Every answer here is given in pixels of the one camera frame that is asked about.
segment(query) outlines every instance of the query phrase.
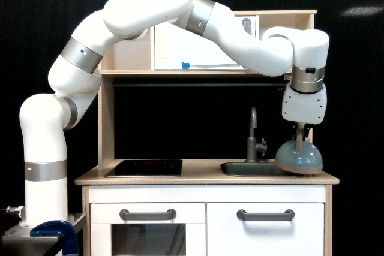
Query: upper shelf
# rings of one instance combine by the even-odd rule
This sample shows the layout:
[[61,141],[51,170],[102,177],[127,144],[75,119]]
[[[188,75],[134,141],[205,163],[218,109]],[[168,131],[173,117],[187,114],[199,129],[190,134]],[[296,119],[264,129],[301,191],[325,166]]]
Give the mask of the upper shelf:
[[[234,11],[235,16],[256,16],[259,38],[264,31],[274,26],[296,29],[313,29],[316,10],[271,10],[271,11]],[[104,77],[122,77],[136,79],[152,78],[257,78],[260,74],[250,70],[156,70],[156,63],[163,61],[167,45],[159,41],[157,26],[138,40],[123,40],[108,50],[101,61],[101,73]]]

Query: faucet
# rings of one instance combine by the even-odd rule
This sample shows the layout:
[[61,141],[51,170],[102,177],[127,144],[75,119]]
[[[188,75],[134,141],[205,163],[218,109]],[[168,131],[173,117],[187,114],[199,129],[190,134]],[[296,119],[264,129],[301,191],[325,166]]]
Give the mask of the faucet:
[[251,118],[250,118],[250,136],[247,138],[247,163],[259,163],[257,159],[257,153],[263,153],[263,156],[266,152],[266,142],[264,138],[261,143],[257,142],[257,139],[254,136],[254,129],[257,128],[257,113],[256,108],[251,108]]

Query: kitchen counter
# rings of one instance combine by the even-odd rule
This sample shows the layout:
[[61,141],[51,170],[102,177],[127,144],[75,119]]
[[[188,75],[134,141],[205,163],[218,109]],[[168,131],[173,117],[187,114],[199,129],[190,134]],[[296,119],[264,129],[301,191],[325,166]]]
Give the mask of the kitchen counter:
[[220,164],[244,162],[243,159],[184,159],[180,177],[105,178],[122,160],[114,160],[105,168],[96,166],[75,180],[77,185],[198,185],[198,184],[263,184],[263,185],[336,185],[339,180],[326,172],[317,175],[287,176],[228,176]]

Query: cabinet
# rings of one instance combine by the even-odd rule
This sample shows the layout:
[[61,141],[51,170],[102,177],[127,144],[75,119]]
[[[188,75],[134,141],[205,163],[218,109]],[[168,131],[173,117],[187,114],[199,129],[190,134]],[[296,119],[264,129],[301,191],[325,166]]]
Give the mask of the cabinet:
[[[273,26],[313,28],[315,13],[313,10],[235,12],[237,16],[259,16],[260,36]],[[133,52],[125,50],[124,43],[117,44],[122,47],[112,47],[101,62],[98,166],[76,179],[76,184],[83,186],[83,211],[89,219],[83,232],[84,254],[142,255],[138,252],[142,251],[163,255],[145,246],[146,242],[162,239],[163,248],[174,247],[172,242],[175,242],[181,249],[180,255],[187,256],[255,253],[331,256],[332,185],[337,184],[338,179],[325,172],[313,177],[231,177],[222,173],[220,164],[234,160],[187,159],[181,177],[104,177],[121,162],[115,159],[114,78],[151,81],[260,77],[248,70],[155,70],[155,33],[156,28],[152,28],[137,41]],[[123,220],[120,214],[124,209],[129,213],[156,214],[174,209],[177,217],[159,221]],[[284,213],[287,209],[295,213],[291,221],[250,223],[237,218],[239,210]],[[185,229],[185,239],[174,237],[182,229]],[[128,244],[121,247],[119,243]],[[131,249],[133,246],[140,249],[135,252]]]

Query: metal sink basin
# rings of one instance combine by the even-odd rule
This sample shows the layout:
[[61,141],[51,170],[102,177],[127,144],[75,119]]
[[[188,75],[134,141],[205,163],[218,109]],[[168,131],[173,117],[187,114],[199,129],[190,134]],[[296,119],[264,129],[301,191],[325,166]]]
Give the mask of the metal sink basin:
[[222,163],[221,169],[228,176],[284,176],[303,177],[303,174],[288,172],[278,168],[274,163]]

